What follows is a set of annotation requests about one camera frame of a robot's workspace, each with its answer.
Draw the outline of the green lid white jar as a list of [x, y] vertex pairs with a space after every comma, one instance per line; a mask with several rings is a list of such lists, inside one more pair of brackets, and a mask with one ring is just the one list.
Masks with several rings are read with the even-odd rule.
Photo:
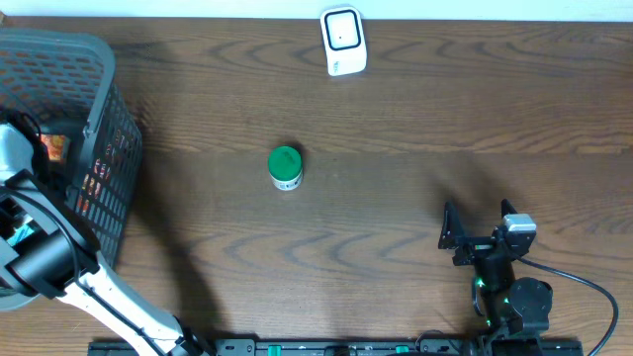
[[275, 147], [268, 156], [267, 166], [273, 185], [281, 191], [292, 191], [303, 180], [303, 158], [289, 145]]

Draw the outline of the red snack package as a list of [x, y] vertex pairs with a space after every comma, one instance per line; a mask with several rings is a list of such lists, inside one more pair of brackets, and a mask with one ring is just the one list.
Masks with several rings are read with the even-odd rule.
[[75, 212], [80, 215], [88, 216], [91, 209], [97, 208], [117, 217], [123, 214], [133, 150], [128, 132], [110, 129], [110, 134], [83, 178], [75, 203]]

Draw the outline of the orange tissue pack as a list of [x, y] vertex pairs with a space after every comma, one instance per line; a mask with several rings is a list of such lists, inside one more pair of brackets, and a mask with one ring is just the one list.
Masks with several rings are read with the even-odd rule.
[[42, 134], [41, 142], [45, 145], [48, 159], [54, 163], [64, 163], [69, 154], [71, 139], [63, 134]]

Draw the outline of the teal wet wipes pack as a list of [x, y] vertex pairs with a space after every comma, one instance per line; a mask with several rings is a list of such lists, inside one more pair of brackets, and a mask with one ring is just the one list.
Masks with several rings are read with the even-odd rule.
[[15, 246], [35, 232], [35, 230], [31, 227], [32, 220], [32, 218], [27, 218], [19, 227], [15, 229], [13, 234], [7, 239], [7, 242], [11, 246]]

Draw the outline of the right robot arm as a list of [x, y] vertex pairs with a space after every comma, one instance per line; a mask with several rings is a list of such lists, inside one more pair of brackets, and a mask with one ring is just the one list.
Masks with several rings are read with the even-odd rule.
[[470, 236], [455, 206], [446, 203], [438, 247], [452, 250], [453, 264], [472, 266], [476, 313], [488, 329], [463, 341], [461, 355], [542, 355], [540, 334], [549, 329], [553, 292], [534, 278], [516, 278], [512, 263], [524, 256], [536, 237], [536, 223], [508, 200], [500, 203], [501, 223], [488, 236]]

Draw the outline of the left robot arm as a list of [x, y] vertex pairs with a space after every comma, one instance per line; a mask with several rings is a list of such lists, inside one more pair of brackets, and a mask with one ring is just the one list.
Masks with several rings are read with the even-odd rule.
[[25, 113], [2, 109], [2, 287], [87, 312], [139, 355], [215, 354], [204, 338], [113, 271], [93, 230], [54, 185], [40, 126]]

